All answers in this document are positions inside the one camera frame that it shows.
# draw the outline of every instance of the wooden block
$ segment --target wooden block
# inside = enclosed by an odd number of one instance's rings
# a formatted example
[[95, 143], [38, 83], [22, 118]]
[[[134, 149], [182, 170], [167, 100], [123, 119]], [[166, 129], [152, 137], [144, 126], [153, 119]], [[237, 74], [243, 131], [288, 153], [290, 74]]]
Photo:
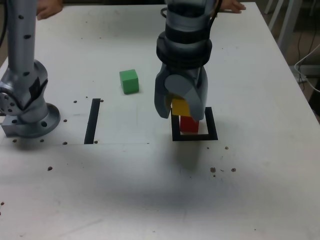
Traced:
[[190, 117], [189, 105], [182, 97], [172, 98], [172, 114], [177, 116]]
[[136, 70], [120, 72], [121, 87], [124, 94], [134, 94], [139, 92], [139, 79]]
[[199, 122], [195, 121], [191, 116], [180, 117], [180, 132], [182, 133], [198, 133]]

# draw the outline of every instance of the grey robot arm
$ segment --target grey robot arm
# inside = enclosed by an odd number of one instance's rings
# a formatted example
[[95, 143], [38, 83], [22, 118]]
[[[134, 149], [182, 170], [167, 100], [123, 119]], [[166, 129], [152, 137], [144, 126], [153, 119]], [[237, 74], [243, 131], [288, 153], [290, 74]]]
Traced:
[[155, 79], [154, 105], [162, 118], [168, 118], [173, 95], [184, 98], [191, 117], [205, 115], [208, 79], [204, 65], [209, 61], [212, 43], [210, 29], [222, 0], [166, 0], [165, 31], [157, 40], [156, 53], [162, 61]]
[[37, 0], [5, 0], [7, 11], [8, 68], [0, 81], [2, 123], [9, 137], [35, 138], [52, 131], [59, 110], [45, 102], [46, 68], [35, 60]]

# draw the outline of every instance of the white table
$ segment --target white table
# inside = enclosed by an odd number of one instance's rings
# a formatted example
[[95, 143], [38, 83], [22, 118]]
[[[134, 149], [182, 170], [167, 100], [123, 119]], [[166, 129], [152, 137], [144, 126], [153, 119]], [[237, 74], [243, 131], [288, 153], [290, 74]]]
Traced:
[[[68, 6], [37, 22], [45, 99], [67, 122], [44, 142], [1, 131], [0, 239], [319, 239], [320, 127], [256, 4], [245, 5], [211, 31], [217, 141], [172, 142], [155, 110], [164, 6]], [[138, 94], [121, 90], [128, 69]], [[84, 145], [92, 98], [104, 100], [98, 144]]]

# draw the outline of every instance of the cable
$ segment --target cable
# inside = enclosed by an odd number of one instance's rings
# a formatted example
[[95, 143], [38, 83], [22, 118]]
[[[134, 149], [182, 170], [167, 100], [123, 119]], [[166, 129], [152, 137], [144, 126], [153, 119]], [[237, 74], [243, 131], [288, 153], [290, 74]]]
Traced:
[[[318, 2], [315, 3], [314, 5], [314, 11], [316, 11], [316, 7], [317, 7], [317, 4]], [[309, 50], [308, 50], [308, 53], [307, 55], [310, 54], [310, 51], [311, 51], [311, 48], [314, 44], [314, 41], [315, 41], [315, 38], [316, 38], [316, 35], [317, 35], [317, 30], [318, 30], [318, 27], [317, 27], [317, 18], [316, 18], [317, 14], [314, 14], [313, 15], [313, 26], [314, 26], [314, 32], [313, 32], [313, 37], [312, 37], [312, 41], [311, 41], [311, 44], [310, 44], [310, 47], [309, 47]], [[300, 52], [300, 40], [301, 40], [301, 37], [302, 37], [302, 34], [303, 32], [301, 31], [300, 33], [300, 36], [299, 36], [299, 39], [298, 39], [298, 44], [297, 44], [297, 50], [298, 50], [298, 59], [300, 61], [300, 57], [301, 57], [301, 52]], [[306, 59], [302, 60], [302, 62], [298, 65], [298, 71], [301, 72], [301, 65], [304, 63]], [[302, 84], [303, 86], [303, 89], [302, 91], [305, 90], [305, 83], [303, 82], [302, 78], [301, 78], [301, 74], [299, 73], [299, 81], [298, 81], [298, 84]]]
[[298, 69], [297, 69], [297, 65], [302, 62], [303, 60], [305, 60], [307, 57], [309, 57], [309, 55], [311, 55], [315, 50], [317, 50], [317, 48], [320, 47], [320, 44], [318, 46], [316, 46], [308, 55], [306, 55], [304, 58], [302, 58], [300, 61], [298, 61], [293, 67], [294, 70], [296, 70], [299, 74], [301, 74], [302, 76], [305, 77], [305, 80], [307, 81], [307, 83], [310, 85], [310, 87], [315, 90], [316, 92], [320, 93], [320, 90], [316, 89], [314, 86], [312, 86], [311, 82], [309, 81], [309, 79], [303, 75]]
[[4, 11], [4, 19], [3, 19], [3, 28], [2, 28], [2, 33], [0, 36], [0, 48], [2, 46], [2, 43], [5, 39], [6, 31], [7, 31], [7, 23], [8, 23], [8, 6], [7, 6], [7, 0], [4, 0], [3, 3], [3, 11]]
[[[298, 46], [297, 46], [297, 48], [298, 48], [298, 61], [300, 61], [300, 59], [301, 59], [300, 40], [301, 40], [301, 37], [302, 37], [302, 33], [303, 32], [300, 33], [299, 40], [298, 40]], [[300, 73], [299, 73], [299, 82], [298, 82], [298, 84], [302, 84], [302, 87], [303, 87], [302, 92], [304, 92], [305, 91], [305, 83], [302, 81]]]
[[167, 10], [168, 10], [167, 7], [164, 7], [164, 8], [162, 8], [162, 9], [160, 10], [161, 15], [162, 15], [165, 19], [167, 18], [167, 15], [164, 14], [164, 11], [167, 11]]
[[212, 27], [212, 24], [214, 23], [215, 18], [218, 15], [218, 12], [220, 11], [221, 4], [222, 4], [222, 0], [218, 0], [218, 5], [215, 8], [214, 15], [211, 17], [210, 22], [209, 22], [209, 32]]

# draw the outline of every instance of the black tape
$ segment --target black tape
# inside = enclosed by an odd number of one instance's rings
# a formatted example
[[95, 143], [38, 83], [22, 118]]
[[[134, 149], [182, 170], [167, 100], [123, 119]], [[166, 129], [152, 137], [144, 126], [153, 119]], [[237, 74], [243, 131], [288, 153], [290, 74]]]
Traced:
[[180, 122], [179, 116], [173, 115], [171, 110], [171, 128], [172, 128], [172, 141], [175, 142], [185, 142], [185, 141], [212, 141], [218, 140], [214, 115], [212, 113], [212, 108], [207, 106], [204, 111], [206, 126], [208, 129], [208, 134], [191, 134], [191, 135], [181, 135], [180, 133]]
[[100, 98], [92, 99], [88, 125], [84, 137], [84, 144], [94, 144], [96, 127], [100, 108]]

